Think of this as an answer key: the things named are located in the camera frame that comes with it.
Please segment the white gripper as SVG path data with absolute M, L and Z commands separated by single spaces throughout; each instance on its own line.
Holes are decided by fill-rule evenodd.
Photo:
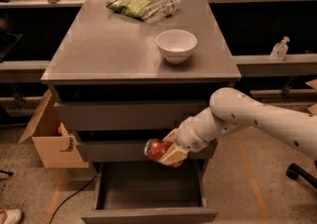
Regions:
M 209 143 L 206 137 L 209 125 L 204 118 L 188 117 L 179 127 L 171 130 L 162 140 L 172 143 L 167 152 L 159 158 L 165 166 L 180 164 L 187 158 L 188 152 L 198 153 L 206 148 Z

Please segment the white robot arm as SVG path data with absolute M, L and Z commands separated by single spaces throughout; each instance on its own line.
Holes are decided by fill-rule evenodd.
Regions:
M 317 160 L 317 116 L 260 103 L 234 88 L 220 88 L 209 107 L 190 116 L 165 139 L 171 143 L 158 161 L 170 166 L 198 153 L 211 141 L 254 126 Z

